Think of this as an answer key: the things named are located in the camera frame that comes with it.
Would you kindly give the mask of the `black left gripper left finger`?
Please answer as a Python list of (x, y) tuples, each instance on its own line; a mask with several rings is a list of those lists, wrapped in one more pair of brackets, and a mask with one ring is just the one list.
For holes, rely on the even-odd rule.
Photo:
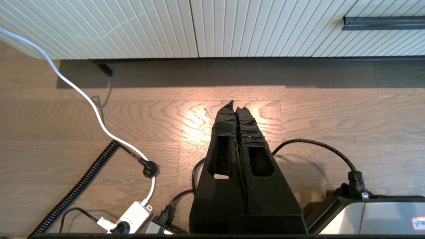
[(196, 187), (189, 216), (191, 234), (226, 234), (244, 212), (243, 185), (233, 101), (221, 107)]

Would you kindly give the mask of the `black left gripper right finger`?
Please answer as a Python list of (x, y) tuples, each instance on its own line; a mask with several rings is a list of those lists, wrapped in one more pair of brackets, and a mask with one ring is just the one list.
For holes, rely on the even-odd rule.
[(237, 108), (244, 213), (235, 219), (242, 234), (307, 234), (303, 211), (280, 170), (256, 119)]

